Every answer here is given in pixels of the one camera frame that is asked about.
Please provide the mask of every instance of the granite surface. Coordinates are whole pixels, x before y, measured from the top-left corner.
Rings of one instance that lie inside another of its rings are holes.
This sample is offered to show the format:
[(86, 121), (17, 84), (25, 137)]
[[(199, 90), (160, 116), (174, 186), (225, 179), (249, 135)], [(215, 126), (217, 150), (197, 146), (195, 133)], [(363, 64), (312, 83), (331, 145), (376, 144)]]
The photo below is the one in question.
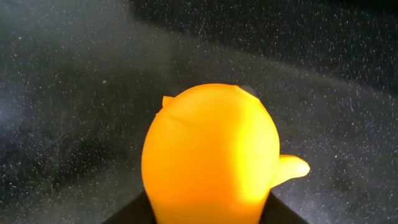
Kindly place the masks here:
[(0, 1), (0, 223), (101, 223), (142, 190), (162, 96), (209, 82), (255, 88), (311, 165), (273, 189), (309, 223), (397, 223), (396, 24), (315, 1)]

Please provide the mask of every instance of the yellow object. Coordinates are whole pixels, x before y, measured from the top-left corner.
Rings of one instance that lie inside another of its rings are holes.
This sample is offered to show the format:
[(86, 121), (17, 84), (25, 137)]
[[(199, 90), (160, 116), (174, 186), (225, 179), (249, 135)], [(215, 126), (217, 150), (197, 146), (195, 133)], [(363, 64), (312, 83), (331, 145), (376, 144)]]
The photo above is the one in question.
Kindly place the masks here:
[(279, 155), (274, 122), (238, 86), (195, 86), (165, 96), (142, 152), (158, 224), (257, 224), (270, 189), (310, 167)]

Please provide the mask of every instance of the toy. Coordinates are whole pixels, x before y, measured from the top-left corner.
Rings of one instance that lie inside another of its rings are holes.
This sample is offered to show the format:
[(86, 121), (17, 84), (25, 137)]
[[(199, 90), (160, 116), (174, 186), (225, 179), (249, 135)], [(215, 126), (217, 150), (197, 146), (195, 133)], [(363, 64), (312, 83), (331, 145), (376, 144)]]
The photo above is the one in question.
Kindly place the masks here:
[(279, 155), (260, 100), (225, 84), (164, 97), (142, 152), (158, 224), (257, 224), (271, 188), (309, 170), (298, 157)]

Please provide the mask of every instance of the orange rubber duck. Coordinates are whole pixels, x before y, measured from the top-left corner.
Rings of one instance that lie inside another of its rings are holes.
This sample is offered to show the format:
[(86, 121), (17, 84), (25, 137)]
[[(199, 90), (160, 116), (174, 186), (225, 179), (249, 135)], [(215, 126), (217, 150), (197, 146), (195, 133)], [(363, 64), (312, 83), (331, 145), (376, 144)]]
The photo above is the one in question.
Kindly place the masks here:
[(309, 173), (280, 155), (260, 100), (236, 85), (165, 96), (142, 152), (142, 178), (158, 224), (258, 224), (272, 187)]

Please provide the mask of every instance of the dark speckled surface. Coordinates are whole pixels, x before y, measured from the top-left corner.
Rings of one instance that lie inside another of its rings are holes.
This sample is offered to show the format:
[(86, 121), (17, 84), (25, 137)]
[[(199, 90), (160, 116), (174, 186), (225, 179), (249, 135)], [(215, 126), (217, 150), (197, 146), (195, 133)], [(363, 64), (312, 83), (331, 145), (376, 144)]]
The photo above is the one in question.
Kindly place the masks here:
[(162, 95), (208, 82), (254, 87), (311, 165), (273, 189), (310, 223), (398, 222), (396, 17), (175, 2), (0, 1), (0, 223), (108, 218)]

